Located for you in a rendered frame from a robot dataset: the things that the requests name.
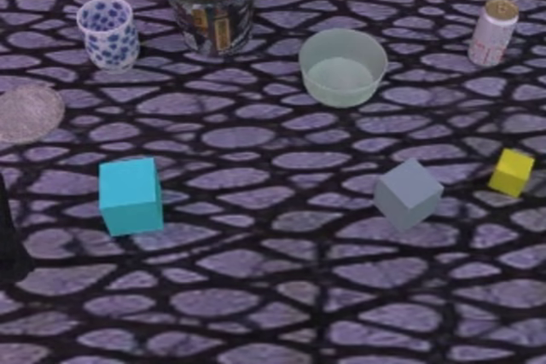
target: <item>gray cube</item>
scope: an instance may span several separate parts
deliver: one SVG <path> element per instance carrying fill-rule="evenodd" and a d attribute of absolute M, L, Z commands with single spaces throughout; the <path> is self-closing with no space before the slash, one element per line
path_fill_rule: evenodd
<path fill-rule="evenodd" d="M 434 213 L 444 187 L 416 159 L 408 159 L 381 176 L 375 206 L 397 229 L 414 227 Z"/>

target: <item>white cup with blue dots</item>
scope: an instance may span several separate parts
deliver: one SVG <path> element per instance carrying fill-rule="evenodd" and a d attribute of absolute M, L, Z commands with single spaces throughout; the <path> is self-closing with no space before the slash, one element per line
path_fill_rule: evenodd
<path fill-rule="evenodd" d="M 132 69 L 140 41 L 132 7 L 125 0 L 89 0 L 76 16 L 93 63 L 109 72 Z"/>

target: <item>cyan cube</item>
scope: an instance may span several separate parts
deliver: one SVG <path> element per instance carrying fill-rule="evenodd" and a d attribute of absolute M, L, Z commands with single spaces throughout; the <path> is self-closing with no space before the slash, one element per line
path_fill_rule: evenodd
<path fill-rule="evenodd" d="M 154 159 L 100 164 L 99 209 L 112 236 L 161 230 L 163 203 Z"/>
<path fill-rule="evenodd" d="M 381 176 L 374 201 L 397 229 L 414 227 L 432 215 L 444 187 L 416 159 L 408 159 Z"/>

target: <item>yellow cube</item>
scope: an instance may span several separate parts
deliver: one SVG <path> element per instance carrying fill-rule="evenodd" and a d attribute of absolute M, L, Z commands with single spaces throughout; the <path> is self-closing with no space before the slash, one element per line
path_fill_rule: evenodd
<path fill-rule="evenodd" d="M 489 188 L 518 198 L 531 176 L 535 159 L 511 149 L 503 149 L 489 181 Z"/>

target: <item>stone patterned surface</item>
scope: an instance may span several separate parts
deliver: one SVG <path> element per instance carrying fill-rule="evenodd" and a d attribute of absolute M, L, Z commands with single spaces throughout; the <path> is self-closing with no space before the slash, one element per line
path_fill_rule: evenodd
<path fill-rule="evenodd" d="M 0 293 L 2 364 L 546 362 L 541 176 L 524 199 L 485 187 L 502 146 L 543 167 L 545 2 L 518 0 L 509 58 L 482 70 L 465 50 L 483 0 L 259 0 L 229 63 L 186 51 L 165 2 L 131 0 L 144 47 L 120 76 L 87 61 L 82 2 L 0 0 L 0 91 L 67 104 L 58 131 L 1 147 L 39 265 Z M 302 90 L 298 48 L 332 26 L 392 59 L 358 109 Z M 97 165 L 143 154 L 166 230 L 111 239 Z M 396 234 L 371 190 L 409 157 L 446 192 Z"/>

